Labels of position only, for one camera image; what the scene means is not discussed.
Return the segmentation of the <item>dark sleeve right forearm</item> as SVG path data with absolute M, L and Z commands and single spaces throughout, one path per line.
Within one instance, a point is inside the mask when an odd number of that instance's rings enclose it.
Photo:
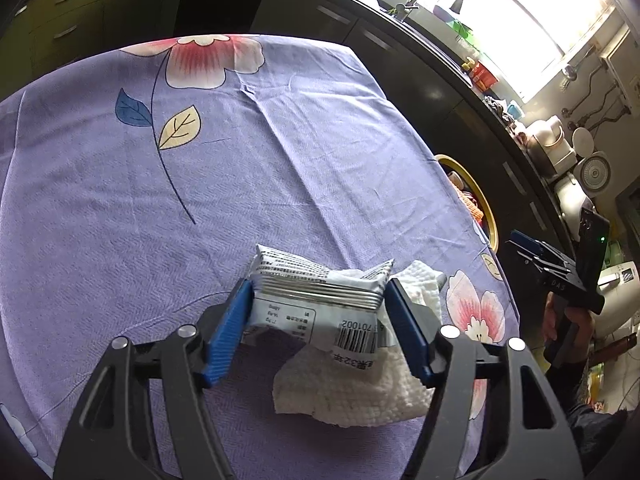
M 598 413 L 582 402 L 586 361 L 550 367 L 546 378 L 566 417 L 585 479 L 639 478 L 639 408 Z

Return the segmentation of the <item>person's right hand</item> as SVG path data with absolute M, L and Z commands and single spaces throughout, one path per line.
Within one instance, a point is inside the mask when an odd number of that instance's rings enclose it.
M 544 358 L 553 367 L 585 361 L 589 356 L 594 334 L 591 311 L 572 307 L 562 298 L 549 292 L 542 318 Z

